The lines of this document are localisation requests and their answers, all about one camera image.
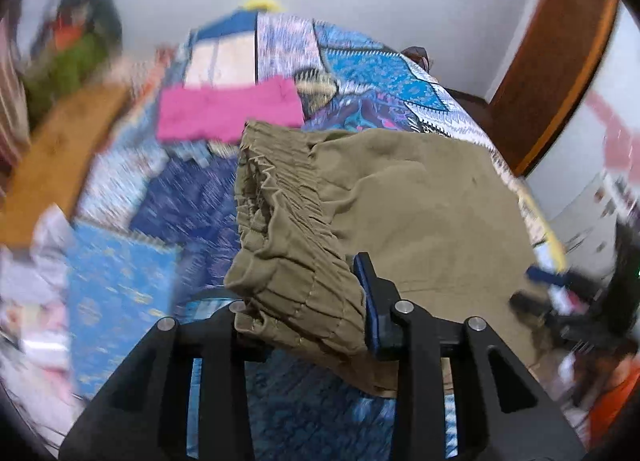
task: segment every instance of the metal screw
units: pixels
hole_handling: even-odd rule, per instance
[[[158,320],[158,329],[161,331],[168,331],[175,326],[175,320],[170,316],[166,316]]]
[[[472,316],[468,320],[468,325],[474,331],[482,331],[486,327],[486,322],[484,321],[484,318],[481,318],[479,316]]]
[[[242,313],[246,309],[246,304],[242,300],[234,300],[229,304],[229,311],[231,313]]]
[[[398,300],[394,307],[396,308],[396,311],[398,311],[398,313],[404,314],[411,313],[411,311],[414,310],[414,305],[408,300]]]

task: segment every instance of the striped cloth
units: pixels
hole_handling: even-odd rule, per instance
[[[22,83],[15,73],[6,18],[0,20],[0,195],[29,145],[29,122]]]

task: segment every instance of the folded clothes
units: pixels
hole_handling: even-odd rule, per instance
[[[534,362],[530,330],[508,300],[529,287],[535,257],[486,149],[435,134],[250,122],[235,194],[242,248],[225,286],[248,301],[239,332],[392,395],[396,366],[367,354],[364,292],[350,271],[367,251],[403,298],[436,317],[482,316]]]
[[[302,104],[292,78],[274,76],[237,88],[166,88],[160,96],[158,139],[238,143],[248,120],[300,127]]]

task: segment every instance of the green cloth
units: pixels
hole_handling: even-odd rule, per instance
[[[436,317],[484,317],[527,365],[530,330],[509,307],[535,262],[516,196],[488,151],[435,134],[303,133],[250,122],[236,180],[242,249],[225,285],[246,300],[239,332],[292,349],[371,394],[396,366],[364,346],[364,292],[376,273]]]
[[[78,91],[82,83],[108,57],[104,41],[85,33],[69,49],[40,62],[22,77],[27,96],[29,125],[33,130],[60,98]]]

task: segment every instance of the blue bedspread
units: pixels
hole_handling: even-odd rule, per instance
[[[360,131],[380,127],[437,132],[493,148],[486,134],[444,88],[404,56],[363,34],[286,14],[239,11],[193,31],[167,70],[163,86],[180,83],[190,75],[194,54],[247,51],[251,47],[247,41],[251,39],[253,48],[237,59],[238,65],[245,68],[229,68],[235,65],[232,63],[235,60],[218,58],[210,62],[210,76],[226,80],[242,76],[243,80],[249,77],[253,81],[273,75],[292,76],[305,105],[307,122],[303,130]],[[216,47],[214,52],[204,51],[212,46]],[[248,62],[252,62],[251,68],[246,68]],[[83,206],[88,208],[82,222],[76,223],[80,240],[70,257],[75,272],[69,296],[70,311],[76,315],[71,320],[72,348],[81,396],[95,394],[101,381],[153,320],[140,315],[136,320],[136,312],[140,313],[142,308],[135,301],[133,305],[129,303],[132,294],[125,289],[116,287],[110,291],[103,286],[108,297],[93,297],[90,307],[86,302],[94,278],[84,270],[110,268],[114,258],[108,248],[114,240],[130,253],[118,252],[119,273],[101,282],[124,285],[118,276],[126,277],[133,271],[135,291],[144,298],[151,288],[141,287],[136,273],[138,261],[144,257],[162,272],[162,284],[153,289],[157,293],[154,301],[162,301],[164,307],[155,305],[154,315],[174,314],[189,321],[207,317],[229,302],[202,299],[202,292],[223,286],[226,270],[239,250],[233,199],[236,159],[229,157],[232,151],[215,142],[160,145],[154,135],[157,108],[155,97],[142,115],[126,118],[124,126],[119,126],[110,148],[94,164],[102,167],[100,174],[96,171],[94,176],[100,176],[107,186],[88,186],[82,197]],[[164,159],[158,159],[158,153]],[[109,159],[111,154],[117,158]],[[122,195],[110,192],[108,167],[113,162],[120,167],[114,168],[114,172],[122,171],[123,159],[128,155],[138,156],[129,167],[136,180],[127,182],[126,190],[120,187],[127,192],[127,198],[123,199]],[[88,230],[91,226],[99,239],[89,243],[85,237],[91,233]],[[153,239],[153,244],[141,245],[144,238]],[[83,246],[91,247],[91,263],[85,261],[88,251]],[[84,327],[92,314],[105,314],[108,304],[116,304],[114,297],[121,297],[123,303],[127,301],[122,307],[126,308],[126,318],[133,319],[135,325],[127,324],[126,331],[122,331],[126,339],[112,340],[105,348],[104,337],[118,332],[114,331],[117,322],[113,318],[92,320],[90,333],[84,332]],[[98,348],[103,355],[100,377],[95,372],[97,364],[82,358],[83,351]],[[196,369],[193,394],[198,390],[198,375]],[[367,396],[333,373],[283,351],[275,351],[265,364],[248,364],[246,382],[258,460],[388,458],[394,400]],[[192,403],[190,408],[191,455],[197,453],[195,405]],[[447,456],[451,456],[457,453],[452,396],[447,396],[446,406],[446,450]]]

